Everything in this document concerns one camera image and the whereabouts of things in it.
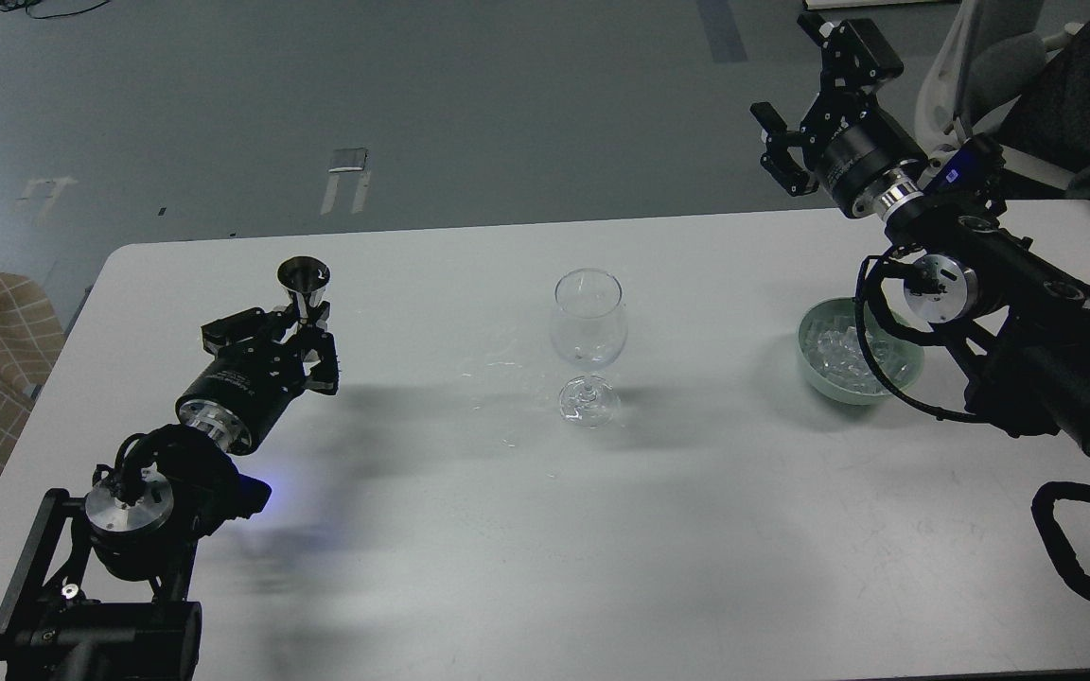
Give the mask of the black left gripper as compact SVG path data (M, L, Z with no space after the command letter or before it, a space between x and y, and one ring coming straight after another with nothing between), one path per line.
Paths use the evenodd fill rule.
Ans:
M281 343L291 328L284 309L250 307L201 327L211 362L175 400L182 426L203 431L220 451L247 457L259 448L293 398L337 396L339 358L334 335L317 326L299 331L300 345ZM315 358L307 368L308 358Z

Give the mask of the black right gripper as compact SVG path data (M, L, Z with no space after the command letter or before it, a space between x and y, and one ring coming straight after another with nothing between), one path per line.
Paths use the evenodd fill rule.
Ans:
M872 19L831 21L806 11L799 27L820 48L818 94L801 133L788 129L773 104L751 104L765 144L760 165L790 197L821 184L845 217L864 218L871 185L895 169L911 180L927 169L927 154L879 104L879 92L905 64ZM800 148L806 167L790 151Z

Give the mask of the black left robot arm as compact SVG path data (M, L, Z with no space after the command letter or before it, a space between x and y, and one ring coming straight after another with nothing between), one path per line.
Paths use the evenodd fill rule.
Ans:
M175 422L126 437L85 496L44 492L0 604L9 680L194 676L199 540L272 495L234 458L254 453L294 398L337 392L329 311L295 302L205 324L211 362L179 396Z

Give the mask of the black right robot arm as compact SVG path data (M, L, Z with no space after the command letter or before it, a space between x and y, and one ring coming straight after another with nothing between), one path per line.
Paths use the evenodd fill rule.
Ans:
M979 135L925 185L929 160L879 105L903 61L870 19L801 13L820 48L820 89L799 127L756 102L762 168L791 197L823 189L848 219L883 221L889 250L862 262L853 318L873 315L907 343L942 346L966 378L960 412L904 393L862 345L879 384L938 421L992 424L1012 437L1067 431L1090 460L1090 284L1000 227L1002 153ZM1090 484L1051 481L1032 500L1047 559L1090 601L1090 576L1055 520L1057 501L1090 504Z

